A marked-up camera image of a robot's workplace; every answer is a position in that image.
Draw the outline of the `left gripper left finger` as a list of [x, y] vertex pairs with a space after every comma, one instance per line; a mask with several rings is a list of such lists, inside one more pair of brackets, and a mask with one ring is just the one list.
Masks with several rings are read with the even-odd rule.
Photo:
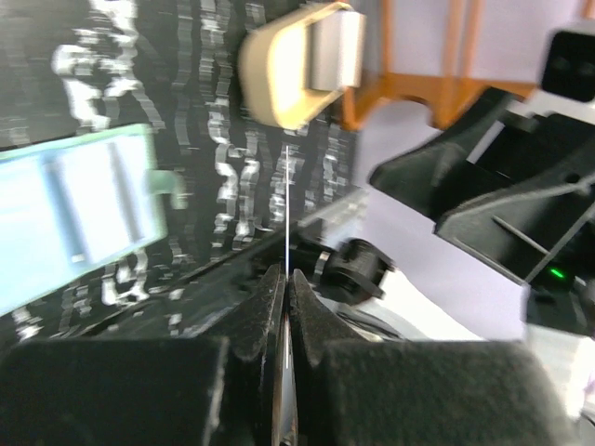
[[276, 445], [285, 275], [193, 337], [31, 341], [1, 362], [5, 445]]

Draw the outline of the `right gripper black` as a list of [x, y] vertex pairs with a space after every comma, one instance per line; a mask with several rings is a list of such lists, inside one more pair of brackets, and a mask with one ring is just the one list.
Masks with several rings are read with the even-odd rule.
[[375, 167], [369, 184], [441, 218], [439, 237], [522, 283], [594, 216], [594, 159], [562, 162], [594, 125], [559, 113], [513, 125], [516, 99], [485, 88], [441, 134]]

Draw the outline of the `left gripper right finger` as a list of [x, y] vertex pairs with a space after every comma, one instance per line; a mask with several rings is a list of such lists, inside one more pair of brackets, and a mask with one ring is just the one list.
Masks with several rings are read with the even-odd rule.
[[309, 445], [580, 441], [540, 361], [518, 342], [371, 342], [302, 272], [287, 297], [298, 433]]

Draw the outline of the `green card holder wallet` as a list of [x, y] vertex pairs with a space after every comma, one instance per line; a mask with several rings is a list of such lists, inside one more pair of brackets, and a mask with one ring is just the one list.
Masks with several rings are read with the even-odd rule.
[[164, 195], [186, 208], [146, 124], [2, 151], [2, 314], [162, 240]]

